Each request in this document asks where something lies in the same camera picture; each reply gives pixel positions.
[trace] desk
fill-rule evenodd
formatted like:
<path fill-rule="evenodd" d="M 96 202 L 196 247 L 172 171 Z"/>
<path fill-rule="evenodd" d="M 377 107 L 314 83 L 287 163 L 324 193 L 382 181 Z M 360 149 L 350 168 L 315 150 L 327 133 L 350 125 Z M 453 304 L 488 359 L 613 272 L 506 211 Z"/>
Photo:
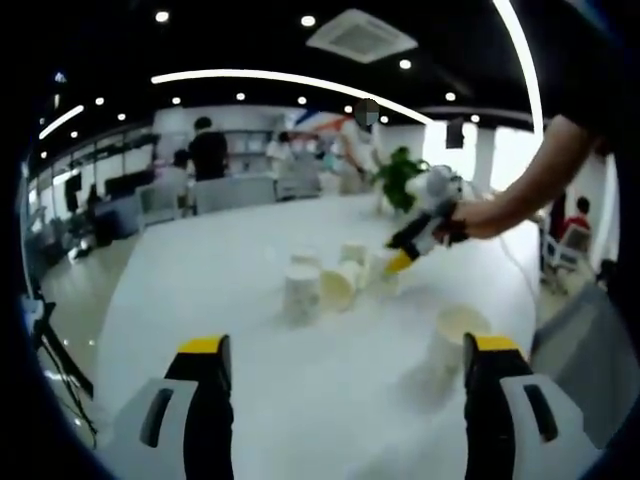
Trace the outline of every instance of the desk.
<path fill-rule="evenodd" d="M 463 478 L 461 379 L 446 403 L 430 404 L 421 372 L 436 315 L 452 303 L 474 305 L 494 332 L 529 351 L 534 299 L 498 240 L 437 249 L 404 274 L 400 296 L 363 295 L 353 311 L 313 326 L 292 329 L 278 314 L 294 248 L 314 246 L 330 262 L 344 241 L 386 240 L 394 226 L 374 205 L 371 196 L 325 197 L 150 227 L 106 316 L 98 405 L 114 416 L 148 378 L 164 375 L 179 344 L 228 333 L 237 479 L 391 480 L 417 470 Z M 537 288 L 536 227 L 520 225 L 504 241 Z"/>

